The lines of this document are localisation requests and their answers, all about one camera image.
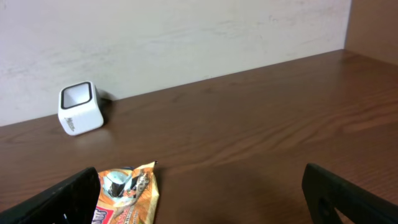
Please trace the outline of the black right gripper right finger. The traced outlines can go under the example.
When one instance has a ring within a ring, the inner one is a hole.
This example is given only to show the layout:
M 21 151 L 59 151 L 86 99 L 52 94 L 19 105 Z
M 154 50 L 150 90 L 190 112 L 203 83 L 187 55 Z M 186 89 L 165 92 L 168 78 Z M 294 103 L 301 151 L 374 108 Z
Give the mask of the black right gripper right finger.
M 397 223 L 397 205 L 316 164 L 306 165 L 302 190 L 314 223 L 341 223 L 337 211 L 353 223 Z

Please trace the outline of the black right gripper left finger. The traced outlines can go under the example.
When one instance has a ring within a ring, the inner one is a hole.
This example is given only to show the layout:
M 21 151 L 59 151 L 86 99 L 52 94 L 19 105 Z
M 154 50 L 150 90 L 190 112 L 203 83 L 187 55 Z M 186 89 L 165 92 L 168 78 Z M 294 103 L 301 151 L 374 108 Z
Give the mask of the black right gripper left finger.
M 96 169 L 86 168 L 1 212 L 1 223 L 91 223 L 100 188 Z

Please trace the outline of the orange snack bag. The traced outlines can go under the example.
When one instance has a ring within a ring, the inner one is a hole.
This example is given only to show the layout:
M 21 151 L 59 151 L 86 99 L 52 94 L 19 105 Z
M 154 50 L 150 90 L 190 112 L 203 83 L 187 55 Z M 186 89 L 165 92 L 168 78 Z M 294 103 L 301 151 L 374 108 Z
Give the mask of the orange snack bag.
M 99 172 L 101 188 L 92 223 L 153 224 L 160 196 L 156 164 Z

